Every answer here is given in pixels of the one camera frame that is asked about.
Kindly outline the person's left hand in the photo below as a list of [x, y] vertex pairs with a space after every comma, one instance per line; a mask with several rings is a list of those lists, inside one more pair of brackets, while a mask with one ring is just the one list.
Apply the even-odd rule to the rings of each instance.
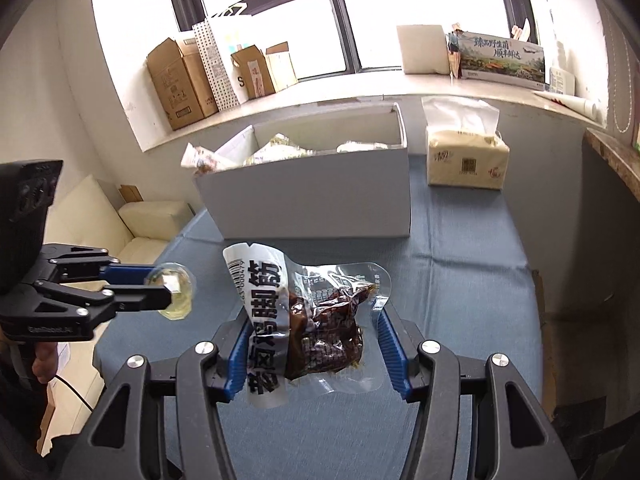
[[47, 384], [58, 372], [58, 344], [56, 342], [37, 342], [32, 372], [40, 384]]

